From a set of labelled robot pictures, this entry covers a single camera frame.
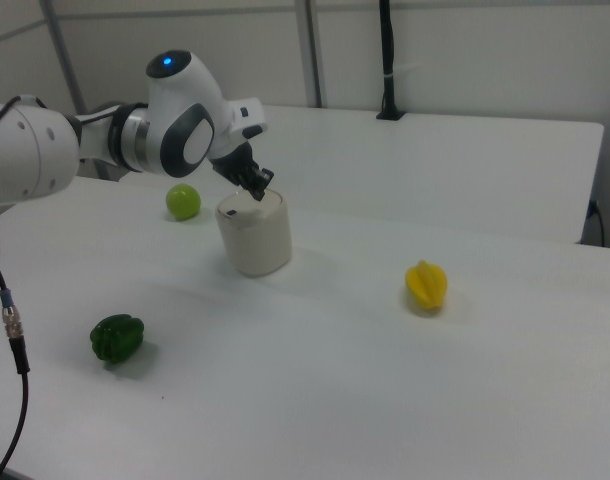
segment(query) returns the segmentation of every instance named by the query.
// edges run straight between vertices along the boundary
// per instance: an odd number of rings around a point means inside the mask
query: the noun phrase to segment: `white table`
[[[24,317],[36,479],[610,479],[610,250],[291,209],[267,277],[224,256],[215,199],[76,179],[1,217]],[[444,309],[404,290],[419,259]],[[105,367],[88,334],[141,317]],[[20,378],[0,323],[0,458]]]
[[[575,243],[581,239],[603,127],[598,124],[266,107],[254,138],[272,187],[307,210]],[[182,180],[232,187],[205,161]],[[121,182],[171,188],[178,179]]]

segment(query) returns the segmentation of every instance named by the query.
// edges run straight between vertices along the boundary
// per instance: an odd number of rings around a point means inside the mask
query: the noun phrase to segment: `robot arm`
[[[12,108],[0,121],[0,205],[62,190],[79,158],[180,178],[207,157],[260,201],[273,173],[259,169],[248,143],[267,129],[258,99],[225,100],[207,67],[186,51],[156,56],[146,73],[149,104],[69,118],[35,106]]]
[[[181,50],[157,55],[146,73],[149,105],[77,117],[81,157],[178,178],[208,157],[218,173],[261,200],[273,173],[259,170],[247,142],[267,130],[258,99],[223,99],[207,67]]]

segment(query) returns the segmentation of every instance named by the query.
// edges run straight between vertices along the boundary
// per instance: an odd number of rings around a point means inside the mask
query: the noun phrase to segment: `green apple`
[[[179,183],[172,187],[165,197],[167,209],[178,221],[187,220],[198,214],[201,209],[201,197],[194,187]]]

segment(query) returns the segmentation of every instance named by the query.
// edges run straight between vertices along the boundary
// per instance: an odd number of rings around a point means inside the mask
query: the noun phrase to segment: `white ceramic cup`
[[[266,275],[292,256],[287,204],[273,190],[266,189],[260,202],[245,190],[225,198],[216,220],[227,257],[241,273]]]

